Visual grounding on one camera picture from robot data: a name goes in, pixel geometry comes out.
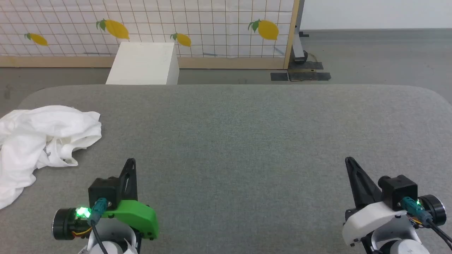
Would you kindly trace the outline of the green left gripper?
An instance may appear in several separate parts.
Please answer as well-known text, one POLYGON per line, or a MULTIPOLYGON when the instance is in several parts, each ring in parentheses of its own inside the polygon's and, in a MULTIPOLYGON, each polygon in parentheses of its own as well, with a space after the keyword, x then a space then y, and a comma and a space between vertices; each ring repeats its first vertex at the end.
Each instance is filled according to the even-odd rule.
POLYGON ((134 158, 126 160, 119 176, 120 203, 107 210, 102 218, 115 218, 137 230, 143 238, 157 239, 160 233, 156 212, 138 201, 137 165, 134 158))

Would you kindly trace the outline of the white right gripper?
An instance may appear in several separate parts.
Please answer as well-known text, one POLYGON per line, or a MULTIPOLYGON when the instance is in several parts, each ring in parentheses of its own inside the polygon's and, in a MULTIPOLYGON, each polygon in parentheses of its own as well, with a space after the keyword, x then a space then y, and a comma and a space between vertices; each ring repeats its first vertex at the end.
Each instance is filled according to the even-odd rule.
POLYGON ((411 240, 412 225, 406 211, 394 211, 381 201, 382 191, 354 158, 345 158, 345 165, 355 207, 360 210, 351 215, 342 228, 344 243, 362 242, 368 234, 371 234, 373 247, 381 247, 397 238, 411 240))

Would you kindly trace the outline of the white long-sleeve shirt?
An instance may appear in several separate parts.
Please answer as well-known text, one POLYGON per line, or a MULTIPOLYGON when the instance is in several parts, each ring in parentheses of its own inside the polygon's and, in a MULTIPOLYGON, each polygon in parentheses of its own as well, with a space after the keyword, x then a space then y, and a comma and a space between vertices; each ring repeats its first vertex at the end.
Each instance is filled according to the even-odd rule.
POLYGON ((0 118, 0 210, 10 206, 46 166, 78 166, 73 153, 102 137, 101 115, 50 105, 0 118))

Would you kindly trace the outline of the white box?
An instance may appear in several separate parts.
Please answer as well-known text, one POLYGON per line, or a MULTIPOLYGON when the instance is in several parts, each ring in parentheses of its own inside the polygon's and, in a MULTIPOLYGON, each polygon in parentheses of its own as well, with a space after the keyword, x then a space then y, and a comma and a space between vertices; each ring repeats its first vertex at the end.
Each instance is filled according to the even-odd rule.
POLYGON ((177 85, 179 63, 173 42, 121 42, 107 85, 177 85))

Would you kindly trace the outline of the large black floor mat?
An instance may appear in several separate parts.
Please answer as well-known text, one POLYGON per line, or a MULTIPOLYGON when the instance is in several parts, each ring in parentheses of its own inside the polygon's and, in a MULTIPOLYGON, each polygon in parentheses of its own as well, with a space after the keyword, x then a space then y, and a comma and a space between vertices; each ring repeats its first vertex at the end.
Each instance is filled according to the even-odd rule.
POLYGON ((328 81, 331 74, 327 72, 288 72, 290 81, 328 81))

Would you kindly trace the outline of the grey metal stand with caster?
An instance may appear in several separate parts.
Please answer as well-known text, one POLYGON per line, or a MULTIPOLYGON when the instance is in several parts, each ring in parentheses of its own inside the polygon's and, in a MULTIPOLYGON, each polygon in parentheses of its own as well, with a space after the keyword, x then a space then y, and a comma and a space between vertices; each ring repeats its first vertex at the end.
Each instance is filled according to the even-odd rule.
POLYGON ((318 61, 316 56, 308 53, 304 50, 302 45, 302 38, 308 38, 308 34, 304 34, 301 31, 301 20, 303 16, 303 10, 305 5, 305 0, 294 0, 297 4, 297 11, 293 11, 292 14, 296 15, 295 23, 293 24, 294 32, 292 37, 292 48, 288 63, 288 70, 291 69, 310 69, 311 71, 316 71, 323 69, 323 65, 318 61))

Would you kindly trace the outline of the lemon print partition screen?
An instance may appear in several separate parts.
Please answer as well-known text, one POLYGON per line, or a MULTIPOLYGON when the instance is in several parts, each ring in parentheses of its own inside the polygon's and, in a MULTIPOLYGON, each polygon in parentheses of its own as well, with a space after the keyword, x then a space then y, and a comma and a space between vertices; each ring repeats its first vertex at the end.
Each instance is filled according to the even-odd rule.
POLYGON ((181 68, 286 69, 303 0, 0 0, 0 67, 110 67, 168 42, 181 68))

